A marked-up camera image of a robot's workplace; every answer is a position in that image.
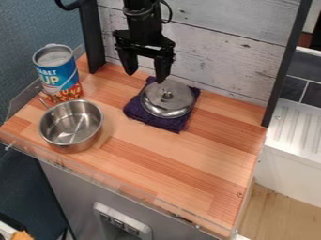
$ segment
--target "stainless steel bowl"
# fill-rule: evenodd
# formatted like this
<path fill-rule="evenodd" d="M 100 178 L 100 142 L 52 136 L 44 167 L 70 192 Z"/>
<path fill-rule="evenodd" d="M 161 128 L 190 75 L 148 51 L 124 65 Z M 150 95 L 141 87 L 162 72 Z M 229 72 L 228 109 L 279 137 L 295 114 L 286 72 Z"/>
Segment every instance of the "stainless steel bowl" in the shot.
<path fill-rule="evenodd" d="M 86 100 L 72 100 L 49 109 L 38 130 L 55 151 L 77 153 L 99 139 L 102 123 L 103 113 L 98 106 Z"/>

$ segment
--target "purple towel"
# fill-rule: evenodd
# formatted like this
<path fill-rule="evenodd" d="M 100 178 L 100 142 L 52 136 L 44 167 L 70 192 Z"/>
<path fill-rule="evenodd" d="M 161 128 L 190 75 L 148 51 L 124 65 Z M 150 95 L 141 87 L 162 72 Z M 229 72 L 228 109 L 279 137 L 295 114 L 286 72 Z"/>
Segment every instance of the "purple towel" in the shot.
<path fill-rule="evenodd" d="M 156 81 L 155 77 L 147 78 L 148 86 Z M 198 88 L 190 87 L 192 92 L 194 93 L 196 100 L 200 96 L 201 91 Z M 188 122 L 191 112 L 180 116 L 178 118 L 159 118 L 147 112 L 141 104 L 141 93 L 138 96 L 135 96 L 124 108 L 124 114 L 132 119 L 141 121 L 146 123 L 147 125 L 162 128 L 174 133 L 179 133 L 182 129 L 184 129 L 186 123 Z"/>

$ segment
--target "gray cabinet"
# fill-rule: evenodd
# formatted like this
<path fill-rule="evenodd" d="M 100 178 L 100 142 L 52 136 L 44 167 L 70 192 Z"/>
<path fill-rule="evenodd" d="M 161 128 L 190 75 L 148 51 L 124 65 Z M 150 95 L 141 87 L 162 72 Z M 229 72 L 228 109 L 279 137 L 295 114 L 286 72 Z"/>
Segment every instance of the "gray cabinet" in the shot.
<path fill-rule="evenodd" d="M 76 175 L 41 162 L 77 240 L 105 240 L 95 217 L 95 202 L 135 218 L 151 227 L 153 240 L 215 240 L 191 225 L 94 185 Z"/>

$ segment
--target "can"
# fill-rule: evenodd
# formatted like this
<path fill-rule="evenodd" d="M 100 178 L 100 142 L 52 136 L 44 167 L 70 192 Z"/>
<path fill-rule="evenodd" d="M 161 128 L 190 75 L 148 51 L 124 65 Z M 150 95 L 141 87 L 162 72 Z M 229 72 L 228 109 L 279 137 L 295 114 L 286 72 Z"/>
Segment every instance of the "can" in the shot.
<path fill-rule="evenodd" d="M 44 91 L 54 101 L 79 98 L 83 89 L 79 83 L 78 69 L 73 50 L 61 44 L 48 44 L 35 52 L 33 62 Z"/>

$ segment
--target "wooden countertop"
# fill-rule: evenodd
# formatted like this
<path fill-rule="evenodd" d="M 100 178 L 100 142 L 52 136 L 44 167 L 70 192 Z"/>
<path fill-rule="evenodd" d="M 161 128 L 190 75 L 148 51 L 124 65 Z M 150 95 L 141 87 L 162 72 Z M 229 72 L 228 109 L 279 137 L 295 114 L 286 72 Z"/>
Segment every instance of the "wooden countertop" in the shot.
<path fill-rule="evenodd" d="M 0 138 L 8 141 L 6 133 L 10 133 L 47 150 L 24 149 L 40 158 L 62 161 L 63 157 L 83 166 L 69 166 L 75 172 L 103 173 L 124 183 L 113 186 L 119 192 L 176 211 L 228 237 L 265 138 L 266 129 L 260 127 L 265 109 L 202 91 L 187 129 L 175 134 L 130 120 L 122 113 L 123 106 L 144 86 L 146 74 L 129 77 L 122 67 L 106 64 L 91 75 L 85 56 L 78 60 L 78 68 L 84 98 L 99 104 L 105 113 L 104 130 L 94 147 L 72 155 L 51 150 L 38 135 L 38 122 L 45 109 L 36 98 L 1 126 Z M 137 196 L 128 186 L 149 197 Z"/>

